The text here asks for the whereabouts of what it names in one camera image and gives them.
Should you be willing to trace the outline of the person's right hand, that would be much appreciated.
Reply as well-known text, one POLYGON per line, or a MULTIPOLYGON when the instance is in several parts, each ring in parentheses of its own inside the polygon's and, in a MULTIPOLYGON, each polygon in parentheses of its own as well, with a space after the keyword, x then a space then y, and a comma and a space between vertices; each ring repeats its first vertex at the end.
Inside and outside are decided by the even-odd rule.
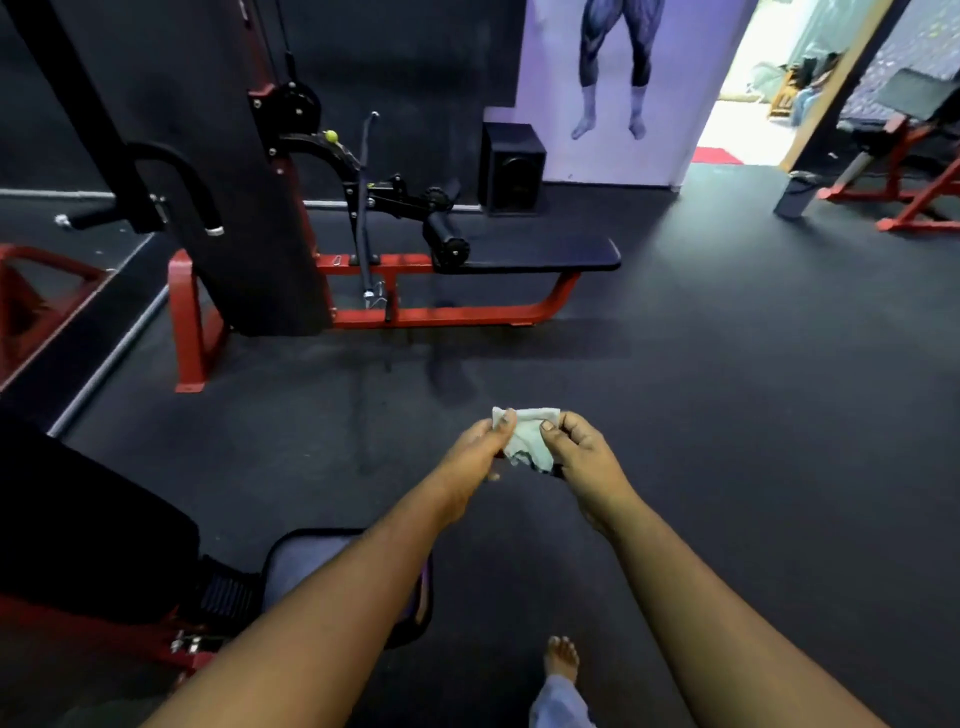
POLYGON ((567 462, 554 472, 568 485, 588 522, 612 539, 622 509, 637 493, 598 428, 571 411, 561 411, 559 426, 567 435, 567 462))

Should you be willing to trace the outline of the person's left hand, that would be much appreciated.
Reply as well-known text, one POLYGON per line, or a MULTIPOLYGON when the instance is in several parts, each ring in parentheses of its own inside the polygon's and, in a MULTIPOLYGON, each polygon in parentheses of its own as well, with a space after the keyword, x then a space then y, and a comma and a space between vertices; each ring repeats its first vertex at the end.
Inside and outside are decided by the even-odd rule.
POLYGON ((425 480, 438 501, 445 527, 464 515, 482 483, 498 480, 494 474, 498 458, 488 454, 488 431, 498 419, 482 419, 464 431, 425 480))

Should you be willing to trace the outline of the white cloth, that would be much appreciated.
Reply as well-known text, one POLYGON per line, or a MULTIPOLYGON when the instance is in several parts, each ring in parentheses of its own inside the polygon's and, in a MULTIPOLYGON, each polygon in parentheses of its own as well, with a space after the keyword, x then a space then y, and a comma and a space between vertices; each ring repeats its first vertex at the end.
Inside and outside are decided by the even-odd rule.
POLYGON ((510 440, 498 450, 495 457, 506 459, 515 467, 524 466, 542 475, 551 475, 555 461, 544 440, 542 428, 544 423, 558 428, 561 414, 561 409, 551 407, 517 409, 510 440))

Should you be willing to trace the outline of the person's left forearm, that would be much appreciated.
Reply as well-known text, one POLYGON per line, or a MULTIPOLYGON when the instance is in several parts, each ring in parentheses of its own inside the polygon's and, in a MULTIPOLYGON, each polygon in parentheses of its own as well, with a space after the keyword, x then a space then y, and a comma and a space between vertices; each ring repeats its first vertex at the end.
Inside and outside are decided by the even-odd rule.
POLYGON ((432 473, 141 728, 343 728, 436 540, 477 487, 432 473))

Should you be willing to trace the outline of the person's right forearm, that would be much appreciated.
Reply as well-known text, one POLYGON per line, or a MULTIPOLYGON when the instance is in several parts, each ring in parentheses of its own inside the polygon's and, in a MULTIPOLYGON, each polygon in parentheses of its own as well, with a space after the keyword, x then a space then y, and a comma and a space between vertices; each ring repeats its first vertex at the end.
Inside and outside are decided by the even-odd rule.
POLYGON ((699 728, 889 728, 636 493, 590 519, 613 547, 699 728))

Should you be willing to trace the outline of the black padded bench seat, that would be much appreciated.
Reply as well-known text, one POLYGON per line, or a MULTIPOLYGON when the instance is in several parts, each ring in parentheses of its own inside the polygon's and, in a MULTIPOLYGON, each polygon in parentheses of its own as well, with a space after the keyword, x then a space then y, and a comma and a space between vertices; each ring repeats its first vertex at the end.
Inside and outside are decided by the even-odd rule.
POLYGON ((430 258, 442 275, 612 272, 621 266, 614 241, 594 233, 494 234, 466 241, 466 252, 430 258))

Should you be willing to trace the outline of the person's foot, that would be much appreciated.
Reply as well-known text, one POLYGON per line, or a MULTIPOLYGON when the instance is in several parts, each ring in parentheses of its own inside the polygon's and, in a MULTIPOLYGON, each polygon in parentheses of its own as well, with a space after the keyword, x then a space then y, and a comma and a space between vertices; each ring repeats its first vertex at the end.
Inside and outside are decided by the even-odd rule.
POLYGON ((546 680, 558 679, 574 686, 577 683, 580 657, 574 642, 567 636, 550 636, 543 655, 546 680))

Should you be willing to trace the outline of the black padded machine seat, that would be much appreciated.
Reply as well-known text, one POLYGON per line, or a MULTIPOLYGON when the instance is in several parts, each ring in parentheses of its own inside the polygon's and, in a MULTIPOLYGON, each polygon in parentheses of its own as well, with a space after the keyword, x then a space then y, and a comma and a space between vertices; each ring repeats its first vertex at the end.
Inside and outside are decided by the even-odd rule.
MULTIPOLYGON (((365 532, 365 528, 303 528, 291 531, 276 541, 260 572, 260 613, 269 612, 289 592, 365 532)), ((433 567, 433 554, 430 553, 390 631, 385 650, 408 646, 426 633, 434 611, 433 567)))

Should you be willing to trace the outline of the black speaker box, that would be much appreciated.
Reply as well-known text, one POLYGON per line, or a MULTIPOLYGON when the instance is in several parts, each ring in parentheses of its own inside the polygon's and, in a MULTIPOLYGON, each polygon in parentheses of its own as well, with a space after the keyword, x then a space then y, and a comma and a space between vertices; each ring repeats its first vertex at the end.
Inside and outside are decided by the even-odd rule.
POLYGON ((478 202, 487 216, 538 212, 546 148, 530 124, 484 122, 478 202))

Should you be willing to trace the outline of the person's grey trouser leg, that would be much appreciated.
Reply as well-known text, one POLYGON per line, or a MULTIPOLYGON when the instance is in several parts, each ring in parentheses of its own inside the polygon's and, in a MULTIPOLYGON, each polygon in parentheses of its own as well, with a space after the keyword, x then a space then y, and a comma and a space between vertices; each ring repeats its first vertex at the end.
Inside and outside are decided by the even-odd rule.
POLYGON ((550 674, 534 699, 529 728, 596 728, 589 707, 574 682, 550 674))

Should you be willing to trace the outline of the grey waste bin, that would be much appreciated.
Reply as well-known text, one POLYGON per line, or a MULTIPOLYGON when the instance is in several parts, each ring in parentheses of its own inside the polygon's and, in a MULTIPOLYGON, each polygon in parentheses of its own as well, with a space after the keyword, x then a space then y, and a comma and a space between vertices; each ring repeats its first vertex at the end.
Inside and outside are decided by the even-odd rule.
POLYGON ((819 174, 799 169, 790 172, 786 187, 774 206, 774 215, 787 221, 800 219, 822 187, 823 178, 819 174))

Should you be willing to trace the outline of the red black gym machine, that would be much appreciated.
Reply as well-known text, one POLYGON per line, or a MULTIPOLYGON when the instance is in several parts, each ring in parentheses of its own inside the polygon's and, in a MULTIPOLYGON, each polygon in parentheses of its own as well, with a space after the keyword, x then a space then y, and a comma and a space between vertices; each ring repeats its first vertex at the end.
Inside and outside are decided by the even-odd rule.
POLYGON ((201 553, 190 516, 0 409, 0 632, 191 676, 263 592, 201 553))

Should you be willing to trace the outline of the muscle anatomy wall poster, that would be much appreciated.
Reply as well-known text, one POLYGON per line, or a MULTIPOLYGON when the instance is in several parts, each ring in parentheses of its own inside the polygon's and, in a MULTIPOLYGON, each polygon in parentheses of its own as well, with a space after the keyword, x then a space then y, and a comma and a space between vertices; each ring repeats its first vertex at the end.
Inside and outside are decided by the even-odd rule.
POLYGON ((627 128, 634 140, 644 139, 644 106, 652 74, 652 53, 665 6, 666 0, 584 0, 578 54, 582 112, 570 133, 571 140, 580 140, 596 126, 601 50, 618 26, 622 26, 628 43, 617 55, 618 63, 629 73, 627 128))

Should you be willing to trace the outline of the red frame gym bench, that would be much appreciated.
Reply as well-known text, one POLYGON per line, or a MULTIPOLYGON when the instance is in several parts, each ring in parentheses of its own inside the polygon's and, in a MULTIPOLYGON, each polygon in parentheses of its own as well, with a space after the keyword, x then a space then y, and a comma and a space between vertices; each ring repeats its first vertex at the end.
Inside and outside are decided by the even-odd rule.
POLYGON ((853 129, 857 156, 815 199, 901 205, 876 222, 882 233, 960 236, 960 220, 933 207, 941 198, 960 201, 960 74, 940 79, 901 68, 875 102, 891 117, 881 128, 853 129))

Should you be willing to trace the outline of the wall mirror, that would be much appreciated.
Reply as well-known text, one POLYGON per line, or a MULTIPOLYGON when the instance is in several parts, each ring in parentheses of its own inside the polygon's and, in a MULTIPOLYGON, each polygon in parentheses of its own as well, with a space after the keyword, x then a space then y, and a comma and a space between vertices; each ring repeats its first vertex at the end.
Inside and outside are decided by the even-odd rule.
POLYGON ((165 292, 161 210, 54 0, 0 0, 0 405, 53 419, 102 381, 165 292))

